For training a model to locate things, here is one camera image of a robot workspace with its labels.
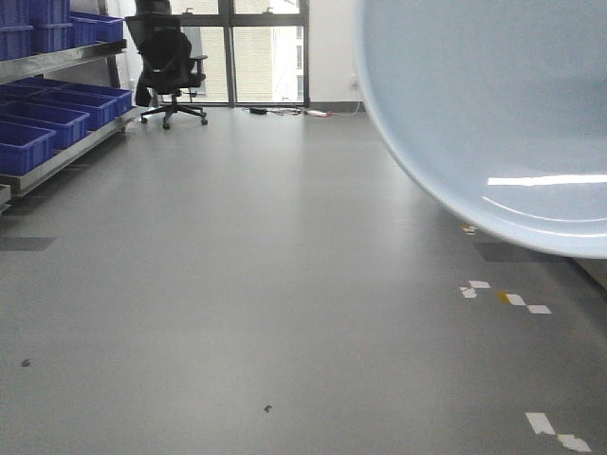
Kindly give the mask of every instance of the gray floor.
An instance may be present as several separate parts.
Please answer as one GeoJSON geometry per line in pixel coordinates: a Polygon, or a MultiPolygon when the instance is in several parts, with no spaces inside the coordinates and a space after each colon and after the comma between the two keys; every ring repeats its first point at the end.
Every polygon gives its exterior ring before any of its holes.
{"type": "Polygon", "coordinates": [[[527,412],[607,453],[576,265],[468,235],[363,114],[209,120],[133,123],[3,217],[3,455],[571,453],[527,412]]]}

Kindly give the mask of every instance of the blue plastic crate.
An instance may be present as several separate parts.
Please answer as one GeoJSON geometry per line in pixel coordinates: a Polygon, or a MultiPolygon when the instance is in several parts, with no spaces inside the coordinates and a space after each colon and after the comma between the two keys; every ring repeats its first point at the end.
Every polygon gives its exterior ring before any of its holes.
{"type": "Polygon", "coordinates": [[[29,0],[2,0],[0,2],[0,27],[29,25],[29,0]]]}
{"type": "Polygon", "coordinates": [[[71,46],[91,46],[97,38],[97,21],[85,17],[70,16],[69,22],[74,27],[71,32],[71,46]]]}
{"type": "Polygon", "coordinates": [[[53,148],[60,150],[86,137],[89,118],[86,112],[31,102],[11,101],[0,105],[0,119],[55,131],[53,148]]]}
{"type": "Polygon", "coordinates": [[[39,96],[30,99],[33,102],[51,104],[63,109],[83,111],[91,115],[88,119],[88,129],[98,130],[116,116],[116,100],[87,93],[64,92],[62,90],[47,90],[39,96]]]}
{"type": "Polygon", "coordinates": [[[15,85],[12,83],[0,84],[0,100],[27,100],[31,97],[41,94],[46,88],[28,87],[25,85],[15,85]]]}
{"type": "Polygon", "coordinates": [[[48,26],[69,22],[69,0],[29,0],[29,23],[48,26]]]}
{"type": "Polygon", "coordinates": [[[11,85],[25,85],[28,87],[41,87],[41,88],[58,88],[62,85],[66,85],[69,82],[66,81],[55,81],[54,79],[47,78],[25,78],[17,81],[11,81],[11,85]]]}
{"type": "Polygon", "coordinates": [[[73,27],[71,23],[34,26],[31,32],[31,50],[45,53],[69,49],[70,31],[73,27]]]}
{"type": "Polygon", "coordinates": [[[23,175],[53,157],[52,130],[0,121],[0,173],[23,175]]]}
{"type": "Polygon", "coordinates": [[[133,100],[133,92],[123,88],[105,87],[102,85],[90,85],[87,83],[67,83],[61,87],[68,92],[90,93],[92,95],[102,95],[116,100],[116,115],[121,116],[130,111],[133,100]]]}
{"type": "Polygon", "coordinates": [[[93,19],[96,21],[95,40],[111,43],[124,39],[124,19],[120,17],[101,16],[99,14],[90,14],[88,12],[70,13],[74,17],[82,17],[84,19],[93,19]]]}
{"type": "Polygon", "coordinates": [[[0,62],[31,55],[32,26],[0,27],[0,62]]]}

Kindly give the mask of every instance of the window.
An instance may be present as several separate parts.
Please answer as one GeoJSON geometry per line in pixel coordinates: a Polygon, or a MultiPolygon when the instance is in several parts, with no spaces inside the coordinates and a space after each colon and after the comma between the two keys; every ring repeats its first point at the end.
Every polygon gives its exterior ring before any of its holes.
{"type": "Polygon", "coordinates": [[[173,14],[207,54],[207,79],[193,102],[309,102],[309,6],[297,0],[172,0],[173,14]]]}
{"type": "Polygon", "coordinates": [[[297,77],[297,101],[304,100],[304,76],[297,77]]]}
{"type": "Polygon", "coordinates": [[[302,69],[304,67],[304,47],[302,45],[297,45],[297,69],[302,69]]]}

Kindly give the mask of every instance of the yellow tape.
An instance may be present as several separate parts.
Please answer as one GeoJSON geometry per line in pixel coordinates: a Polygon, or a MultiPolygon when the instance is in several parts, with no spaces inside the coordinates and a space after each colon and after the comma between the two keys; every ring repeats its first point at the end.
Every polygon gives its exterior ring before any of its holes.
{"type": "Polygon", "coordinates": [[[507,292],[498,292],[497,298],[500,300],[501,303],[510,303],[510,299],[508,298],[507,292]]]}

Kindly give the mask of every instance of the chair backrest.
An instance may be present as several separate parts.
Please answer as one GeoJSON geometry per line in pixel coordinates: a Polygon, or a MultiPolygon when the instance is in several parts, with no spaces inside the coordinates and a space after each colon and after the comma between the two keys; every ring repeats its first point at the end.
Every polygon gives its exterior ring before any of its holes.
{"type": "Polygon", "coordinates": [[[171,14],[169,0],[135,0],[136,15],[140,14],[171,14]]]}
{"type": "Polygon", "coordinates": [[[135,46],[143,60],[140,81],[166,95],[190,80],[187,38],[177,17],[141,14],[125,18],[135,46]]]}

